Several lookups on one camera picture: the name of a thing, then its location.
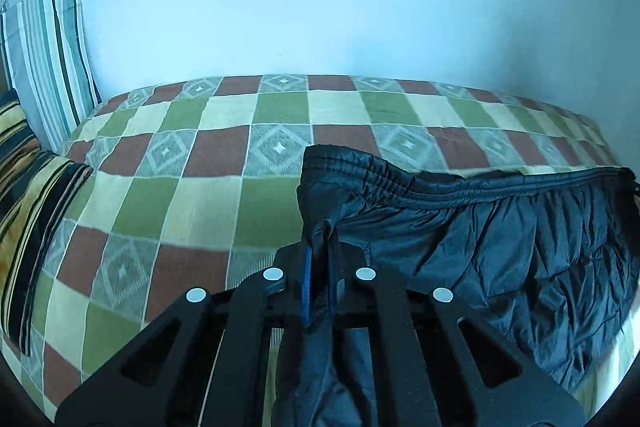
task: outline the striped cushion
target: striped cushion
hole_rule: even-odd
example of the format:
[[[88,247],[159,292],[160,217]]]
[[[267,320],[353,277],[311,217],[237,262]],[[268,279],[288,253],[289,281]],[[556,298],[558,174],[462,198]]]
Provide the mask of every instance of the striped cushion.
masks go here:
[[[100,102],[78,0],[23,0],[0,15],[0,54],[44,148],[55,152]]]
[[[87,165],[40,149],[15,90],[0,98],[0,324],[27,355],[44,253],[91,172]]]

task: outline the black puffer garment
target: black puffer garment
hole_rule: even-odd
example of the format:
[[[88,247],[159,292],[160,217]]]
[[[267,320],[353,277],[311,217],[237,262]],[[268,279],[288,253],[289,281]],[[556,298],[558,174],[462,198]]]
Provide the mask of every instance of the black puffer garment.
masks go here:
[[[319,145],[306,149],[298,204],[316,277],[337,230],[370,266],[393,267],[424,293],[450,288],[570,391],[605,354],[634,297],[635,190],[628,169],[413,175]],[[324,295],[307,332],[284,334],[276,427],[377,425],[367,333],[338,338]]]

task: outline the blue strip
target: blue strip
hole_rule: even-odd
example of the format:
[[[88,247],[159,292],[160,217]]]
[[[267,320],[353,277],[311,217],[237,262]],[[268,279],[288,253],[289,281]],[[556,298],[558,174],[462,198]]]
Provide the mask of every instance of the blue strip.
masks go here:
[[[305,273],[302,278],[302,325],[306,328],[311,322],[311,247],[305,250]]]

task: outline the silver screw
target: silver screw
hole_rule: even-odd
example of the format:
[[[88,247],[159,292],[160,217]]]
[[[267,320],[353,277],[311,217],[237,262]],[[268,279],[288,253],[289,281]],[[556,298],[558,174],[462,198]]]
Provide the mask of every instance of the silver screw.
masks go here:
[[[202,288],[191,288],[187,292],[187,300],[189,302],[200,302],[207,296],[207,292]]]
[[[372,281],[376,277],[376,271],[372,268],[358,268],[356,270],[356,277],[361,281]]]
[[[284,272],[280,268],[267,268],[262,276],[268,281],[279,281],[284,277]]]
[[[433,291],[433,298],[440,302],[451,302],[453,292],[449,288],[436,288]]]

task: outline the bedsheet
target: bedsheet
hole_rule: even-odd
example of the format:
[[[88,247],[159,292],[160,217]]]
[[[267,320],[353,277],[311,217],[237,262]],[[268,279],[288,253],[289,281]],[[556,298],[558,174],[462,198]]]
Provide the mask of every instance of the bedsheet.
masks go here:
[[[36,288],[31,356],[2,353],[49,417],[182,292],[238,285],[300,239],[310,144],[407,171],[527,174],[617,166],[598,126],[553,105],[415,80],[273,74],[118,95],[63,146],[95,172],[58,227]],[[640,295],[575,396],[592,415],[640,347]],[[278,336],[272,338],[267,409]]]

